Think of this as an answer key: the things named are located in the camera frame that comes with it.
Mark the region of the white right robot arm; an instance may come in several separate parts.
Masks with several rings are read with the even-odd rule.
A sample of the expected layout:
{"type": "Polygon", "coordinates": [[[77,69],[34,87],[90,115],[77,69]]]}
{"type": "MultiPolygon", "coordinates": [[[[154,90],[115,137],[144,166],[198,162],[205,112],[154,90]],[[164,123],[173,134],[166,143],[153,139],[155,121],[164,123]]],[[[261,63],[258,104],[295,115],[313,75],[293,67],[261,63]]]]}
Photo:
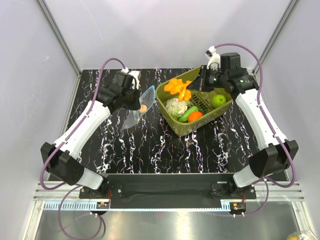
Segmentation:
{"type": "Polygon", "coordinates": [[[244,113],[258,143],[258,152],[249,158],[248,165],[228,181],[228,195],[239,198],[259,181],[275,183],[270,176],[287,169],[292,170],[292,179],[285,187],[291,187],[296,179],[293,159],[299,146],[295,140],[288,140],[273,120],[261,98],[263,82],[241,66],[241,56],[237,52],[218,54],[216,46],[210,46],[206,55],[208,63],[200,67],[187,89],[211,92],[223,88],[244,113]]]}

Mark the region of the clear zip top bag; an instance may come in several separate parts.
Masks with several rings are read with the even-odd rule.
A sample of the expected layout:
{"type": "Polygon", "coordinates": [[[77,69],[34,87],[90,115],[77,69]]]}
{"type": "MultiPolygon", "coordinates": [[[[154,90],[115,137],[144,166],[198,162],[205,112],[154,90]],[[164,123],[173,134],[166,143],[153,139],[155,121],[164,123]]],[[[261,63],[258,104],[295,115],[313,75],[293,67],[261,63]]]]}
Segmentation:
{"type": "Polygon", "coordinates": [[[125,119],[121,129],[125,130],[137,125],[140,122],[142,116],[145,115],[147,111],[152,108],[155,98],[156,90],[155,86],[152,85],[140,96],[140,109],[130,110],[128,112],[127,118],[125,119]]]}

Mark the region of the pink toy food piece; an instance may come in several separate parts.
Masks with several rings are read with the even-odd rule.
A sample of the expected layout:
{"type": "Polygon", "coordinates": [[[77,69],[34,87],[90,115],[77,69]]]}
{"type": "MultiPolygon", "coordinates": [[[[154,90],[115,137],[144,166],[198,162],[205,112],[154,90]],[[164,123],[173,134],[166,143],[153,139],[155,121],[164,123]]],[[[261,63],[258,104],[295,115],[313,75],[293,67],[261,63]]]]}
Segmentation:
{"type": "Polygon", "coordinates": [[[140,114],[144,114],[147,110],[148,110],[148,107],[145,104],[142,104],[140,106],[139,112],[140,112],[140,114]]]}

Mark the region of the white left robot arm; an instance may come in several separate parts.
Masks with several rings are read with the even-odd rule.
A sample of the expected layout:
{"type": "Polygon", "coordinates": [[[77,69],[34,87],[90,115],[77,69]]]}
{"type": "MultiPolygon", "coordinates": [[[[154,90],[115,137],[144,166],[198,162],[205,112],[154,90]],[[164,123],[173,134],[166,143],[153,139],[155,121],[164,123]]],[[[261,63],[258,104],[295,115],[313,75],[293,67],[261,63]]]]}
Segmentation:
{"type": "Polygon", "coordinates": [[[97,198],[108,193],[107,179],[78,162],[80,153],[97,128],[119,109],[139,110],[141,90],[137,70],[117,71],[106,87],[99,87],[93,99],[72,126],[54,143],[40,148],[42,172],[70,186],[84,186],[97,198]]]}

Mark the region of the green toy apple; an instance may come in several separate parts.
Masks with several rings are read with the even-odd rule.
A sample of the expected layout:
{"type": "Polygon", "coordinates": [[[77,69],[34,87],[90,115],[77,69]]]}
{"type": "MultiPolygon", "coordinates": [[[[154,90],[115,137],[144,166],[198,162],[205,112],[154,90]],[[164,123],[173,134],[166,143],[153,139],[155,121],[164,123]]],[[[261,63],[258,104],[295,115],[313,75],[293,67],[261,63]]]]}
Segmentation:
{"type": "Polygon", "coordinates": [[[223,106],[227,102],[227,99],[222,94],[216,94],[211,98],[211,105],[214,109],[223,106]]]}

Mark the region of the orange toy carrot pieces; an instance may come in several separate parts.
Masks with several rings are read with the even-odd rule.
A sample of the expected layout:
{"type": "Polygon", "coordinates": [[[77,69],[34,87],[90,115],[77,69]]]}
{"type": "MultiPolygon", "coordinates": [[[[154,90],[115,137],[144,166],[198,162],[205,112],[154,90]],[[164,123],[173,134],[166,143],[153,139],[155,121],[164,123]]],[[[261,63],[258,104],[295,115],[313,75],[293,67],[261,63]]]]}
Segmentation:
{"type": "Polygon", "coordinates": [[[187,89],[187,87],[192,83],[192,81],[187,80],[183,82],[180,78],[172,78],[168,84],[164,86],[164,91],[170,93],[171,95],[178,94],[178,100],[189,101],[192,98],[192,92],[187,89]]]}

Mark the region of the olive green plastic bin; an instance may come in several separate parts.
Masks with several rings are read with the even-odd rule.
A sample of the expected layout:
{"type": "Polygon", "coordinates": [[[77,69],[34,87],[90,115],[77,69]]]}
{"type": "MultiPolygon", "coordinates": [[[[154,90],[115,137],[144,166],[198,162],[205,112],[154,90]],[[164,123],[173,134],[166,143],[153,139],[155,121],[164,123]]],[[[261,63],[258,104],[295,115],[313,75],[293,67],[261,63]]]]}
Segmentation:
{"type": "Polygon", "coordinates": [[[158,101],[160,113],[165,118],[172,130],[179,136],[185,136],[222,116],[233,102],[230,94],[226,93],[223,88],[215,88],[211,92],[192,91],[192,98],[189,100],[190,106],[196,106],[199,110],[203,110],[204,115],[193,122],[179,122],[178,120],[174,119],[166,109],[166,102],[178,96],[177,94],[171,95],[170,93],[164,91],[165,85],[168,83],[169,81],[167,80],[156,88],[156,99],[158,101]],[[215,95],[223,95],[226,98],[226,103],[218,108],[213,108],[211,99],[215,95]]]}

